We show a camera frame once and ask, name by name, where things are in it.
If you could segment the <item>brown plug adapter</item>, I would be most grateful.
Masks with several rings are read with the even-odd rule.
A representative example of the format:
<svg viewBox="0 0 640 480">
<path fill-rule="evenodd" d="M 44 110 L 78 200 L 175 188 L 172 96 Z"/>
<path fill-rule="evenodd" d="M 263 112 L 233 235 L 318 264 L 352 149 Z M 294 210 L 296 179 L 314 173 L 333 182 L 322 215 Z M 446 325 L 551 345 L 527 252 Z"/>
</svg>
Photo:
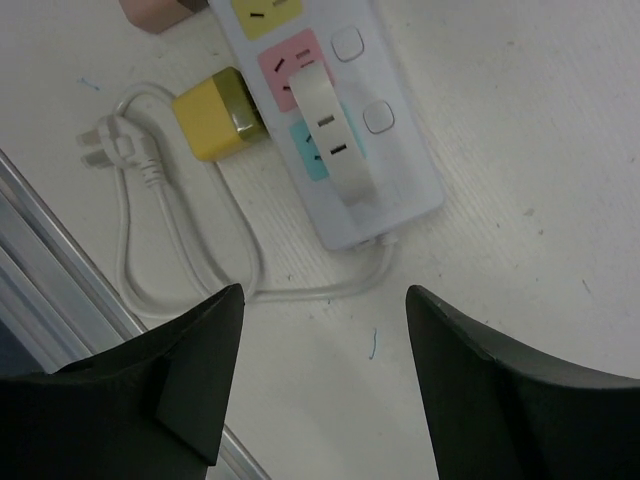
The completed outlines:
<svg viewBox="0 0 640 480">
<path fill-rule="evenodd" d="M 160 34 L 205 10 L 207 0 L 119 0 L 127 20 L 135 27 Z"/>
</svg>

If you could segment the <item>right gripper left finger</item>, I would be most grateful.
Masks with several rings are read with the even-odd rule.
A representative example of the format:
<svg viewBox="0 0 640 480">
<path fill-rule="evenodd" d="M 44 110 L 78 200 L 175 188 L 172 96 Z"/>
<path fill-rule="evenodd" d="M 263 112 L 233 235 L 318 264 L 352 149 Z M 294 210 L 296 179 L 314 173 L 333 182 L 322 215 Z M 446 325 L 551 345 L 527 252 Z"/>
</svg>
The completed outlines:
<svg viewBox="0 0 640 480">
<path fill-rule="evenodd" d="M 1 381 L 5 479 L 202 479 L 217 461 L 240 286 L 54 373 Z"/>
</svg>

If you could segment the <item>white power strip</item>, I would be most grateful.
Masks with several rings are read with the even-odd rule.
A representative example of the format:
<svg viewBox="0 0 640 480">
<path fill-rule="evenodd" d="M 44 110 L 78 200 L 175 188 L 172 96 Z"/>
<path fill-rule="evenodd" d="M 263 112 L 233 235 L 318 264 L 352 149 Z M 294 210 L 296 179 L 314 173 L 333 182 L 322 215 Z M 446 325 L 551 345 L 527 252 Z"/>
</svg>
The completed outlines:
<svg viewBox="0 0 640 480">
<path fill-rule="evenodd" d="M 331 251 L 438 209 L 445 194 L 370 1 L 214 1 L 307 215 Z"/>
</svg>

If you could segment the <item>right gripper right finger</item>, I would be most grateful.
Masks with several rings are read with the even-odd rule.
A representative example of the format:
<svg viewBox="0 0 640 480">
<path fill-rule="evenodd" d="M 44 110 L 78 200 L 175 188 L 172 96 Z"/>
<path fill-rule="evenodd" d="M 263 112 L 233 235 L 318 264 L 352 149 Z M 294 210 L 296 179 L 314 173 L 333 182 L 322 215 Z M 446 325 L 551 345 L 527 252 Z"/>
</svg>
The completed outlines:
<svg viewBox="0 0 640 480">
<path fill-rule="evenodd" d="M 638 478 L 638 380 L 534 349 L 418 285 L 405 304 L 440 478 Z"/>
</svg>

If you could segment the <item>white plug adapter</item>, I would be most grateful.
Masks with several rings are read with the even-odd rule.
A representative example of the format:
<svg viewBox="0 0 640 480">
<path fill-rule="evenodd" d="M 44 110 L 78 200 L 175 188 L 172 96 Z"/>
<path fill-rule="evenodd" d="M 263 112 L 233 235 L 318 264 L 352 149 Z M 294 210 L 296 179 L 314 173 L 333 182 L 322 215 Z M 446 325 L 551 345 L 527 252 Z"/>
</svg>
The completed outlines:
<svg viewBox="0 0 640 480">
<path fill-rule="evenodd" d="M 289 79 L 296 104 L 336 193 L 354 205 L 376 193 L 376 182 L 354 136 L 323 62 L 312 62 Z"/>
</svg>

